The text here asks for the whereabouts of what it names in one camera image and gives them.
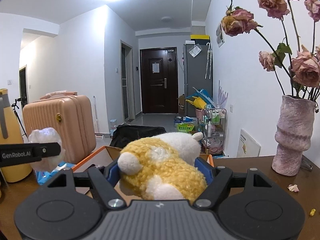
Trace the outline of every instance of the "white bottle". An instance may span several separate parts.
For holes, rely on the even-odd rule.
[[[208,122],[208,129],[207,129],[207,132],[208,132],[208,137],[211,136],[211,121]]]

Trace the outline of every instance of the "stuffed animal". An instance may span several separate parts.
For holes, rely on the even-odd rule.
[[[129,143],[118,159],[121,190],[145,200],[193,203],[207,187],[204,175],[194,167],[201,138],[202,133],[167,133]]]

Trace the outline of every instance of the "wooden table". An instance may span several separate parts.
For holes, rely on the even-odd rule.
[[[223,165],[235,172],[247,172],[249,168],[258,168],[265,175],[271,178],[284,190],[295,198],[303,207],[306,214],[305,225],[298,240],[319,240],[320,239],[320,169],[313,165],[313,171],[300,169],[295,177],[285,177],[277,174],[271,169],[273,156],[257,158],[235,158],[216,159],[215,166]],[[297,184],[300,192],[289,192],[289,184]],[[1,187],[2,197],[0,199],[0,230],[8,240],[21,239],[14,225],[13,214],[16,207],[37,188],[35,176],[31,174],[23,181],[9,184],[9,187]],[[231,194],[239,193],[241,189],[233,189]],[[315,208],[316,214],[309,217],[311,209]]]
[[[312,164],[312,172],[300,169],[295,177],[286,177],[277,174],[272,168],[273,156],[253,158],[215,159],[214,165],[226,166],[234,172],[247,172],[249,168],[258,168],[266,176],[286,190],[303,207],[306,215],[304,227],[298,240],[320,239],[320,169]],[[287,187],[297,184],[300,192],[290,192]],[[241,189],[234,189],[231,194],[239,193]],[[316,209],[316,214],[309,217],[311,209]]]

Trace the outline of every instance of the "white plush tail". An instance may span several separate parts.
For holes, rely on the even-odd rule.
[[[196,141],[200,141],[203,138],[203,134],[201,132],[197,132],[192,136]]]

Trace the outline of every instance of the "door frame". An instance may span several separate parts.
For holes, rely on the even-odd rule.
[[[152,49],[140,49],[140,82],[141,82],[141,104],[142,104],[142,113],[145,113],[145,109],[143,107],[143,102],[146,102],[146,94],[143,91],[144,88],[144,83],[143,83],[143,73],[142,73],[142,53],[145,51],[156,51],[156,50],[174,50],[174,70],[176,74],[176,81],[177,81],[177,86],[176,86],[176,94],[179,96],[179,79],[178,79],[178,53],[177,53],[177,47],[167,47],[167,48],[152,48]]]
[[[128,106],[129,106],[129,120],[135,119],[135,98],[134,98],[134,84],[133,84],[133,47],[124,41],[120,40],[120,66],[122,64],[122,48],[125,48],[127,51],[126,55],[126,68],[127,68],[127,97],[128,97]],[[122,94],[122,67],[120,67],[120,85],[121,85],[121,95]],[[122,101],[122,113],[124,119],[124,105]]]
[[[27,90],[27,103],[29,103],[29,93],[28,93],[28,75],[27,75],[27,65],[19,68],[19,91],[20,91],[20,98],[21,98],[21,80],[20,80],[20,71],[26,70],[26,90]]]

